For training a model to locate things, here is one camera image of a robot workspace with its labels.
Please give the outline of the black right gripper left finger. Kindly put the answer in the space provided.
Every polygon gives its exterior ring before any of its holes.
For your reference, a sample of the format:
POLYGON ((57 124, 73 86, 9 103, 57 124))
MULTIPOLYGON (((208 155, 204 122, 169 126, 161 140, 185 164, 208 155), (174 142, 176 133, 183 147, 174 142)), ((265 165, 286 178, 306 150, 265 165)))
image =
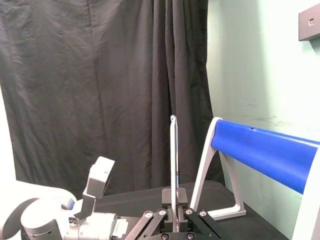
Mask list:
POLYGON ((128 240, 172 240, 173 233, 165 231, 165 221, 169 220, 172 200, 170 189, 162 190, 162 208, 156 212, 146 210, 128 233, 128 240))

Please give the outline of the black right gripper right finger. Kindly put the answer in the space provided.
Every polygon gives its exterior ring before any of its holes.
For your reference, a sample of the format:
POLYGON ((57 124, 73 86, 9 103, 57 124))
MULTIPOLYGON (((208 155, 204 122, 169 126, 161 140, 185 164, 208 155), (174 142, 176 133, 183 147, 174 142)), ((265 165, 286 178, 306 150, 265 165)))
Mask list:
POLYGON ((221 240, 218 224, 206 210, 197 212, 188 207, 186 190, 181 190, 182 193, 179 193, 177 198, 177 231, 183 233, 187 240, 221 240))

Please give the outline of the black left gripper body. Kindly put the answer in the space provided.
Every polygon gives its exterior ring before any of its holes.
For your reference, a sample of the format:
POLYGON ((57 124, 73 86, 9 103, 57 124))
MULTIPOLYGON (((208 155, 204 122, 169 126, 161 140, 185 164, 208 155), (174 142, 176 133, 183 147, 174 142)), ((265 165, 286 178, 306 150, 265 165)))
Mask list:
POLYGON ((117 216, 115 219, 112 240, 138 240, 141 236, 143 226, 137 227, 137 224, 145 223, 145 217, 117 216))

